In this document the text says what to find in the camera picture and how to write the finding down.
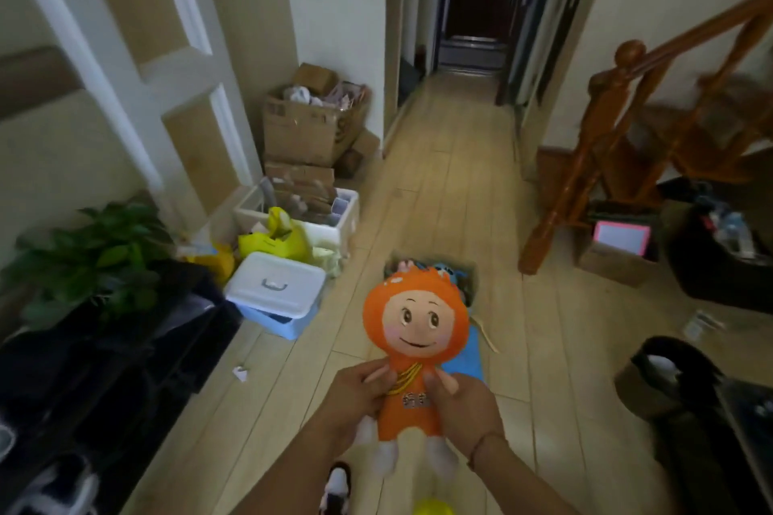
white box lid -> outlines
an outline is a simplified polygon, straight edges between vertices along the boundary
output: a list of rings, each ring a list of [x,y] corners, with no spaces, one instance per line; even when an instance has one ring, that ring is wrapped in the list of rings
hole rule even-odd
[[[261,312],[302,318],[322,291],[324,277],[319,267],[254,252],[228,281],[226,299]]]

doll face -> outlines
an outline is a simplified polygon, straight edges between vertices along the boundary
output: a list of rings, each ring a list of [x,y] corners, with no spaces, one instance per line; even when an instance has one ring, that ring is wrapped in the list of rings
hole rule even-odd
[[[454,310],[429,291],[394,295],[384,308],[386,343],[399,354],[429,358],[443,352],[454,332]]]

white storage box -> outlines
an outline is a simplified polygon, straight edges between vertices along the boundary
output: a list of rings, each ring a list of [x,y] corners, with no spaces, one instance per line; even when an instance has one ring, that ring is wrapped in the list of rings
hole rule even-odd
[[[348,257],[349,240],[360,222],[360,195],[354,190],[340,188],[335,188],[335,192],[339,198],[347,202],[346,208],[341,214],[341,220],[336,226],[317,225],[302,220],[299,220],[298,223],[304,228],[308,241],[313,247],[338,249],[342,256]],[[268,214],[258,211],[262,210],[263,207],[263,193],[259,187],[254,187],[234,209],[240,232],[246,234],[252,231],[256,222],[266,224]]]
[[[295,340],[316,315],[323,286],[319,267],[254,252],[228,281],[225,293],[245,318]]]

stuffed toy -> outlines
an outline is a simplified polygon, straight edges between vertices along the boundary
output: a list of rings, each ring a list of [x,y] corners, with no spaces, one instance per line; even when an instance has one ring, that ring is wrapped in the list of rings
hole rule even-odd
[[[397,382],[386,396],[377,422],[360,424],[360,442],[375,437],[376,470],[391,474],[397,464],[397,436],[406,428],[427,435],[427,457],[433,470],[450,478],[458,459],[440,429],[440,417],[424,386],[424,373],[436,373],[451,392],[456,380],[436,366],[461,352],[469,335],[469,315],[461,294],[443,268],[419,268],[401,262],[397,272],[367,296],[362,322],[372,342],[389,357]]]

hand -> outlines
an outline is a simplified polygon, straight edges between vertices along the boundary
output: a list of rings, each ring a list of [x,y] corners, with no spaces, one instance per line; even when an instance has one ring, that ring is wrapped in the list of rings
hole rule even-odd
[[[376,417],[396,380],[397,373],[390,370],[387,359],[358,364],[335,374],[319,409],[307,423],[321,440],[330,444],[333,458],[352,445],[362,418]]]
[[[424,373],[427,393],[438,408],[445,437],[467,460],[478,440],[489,432],[504,438],[505,429],[494,393],[482,381],[466,374],[454,373],[453,378],[459,383],[459,390],[451,394],[443,383],[448,381],[446,377],[449,375],[440,369],[438,373],[443,376]]]

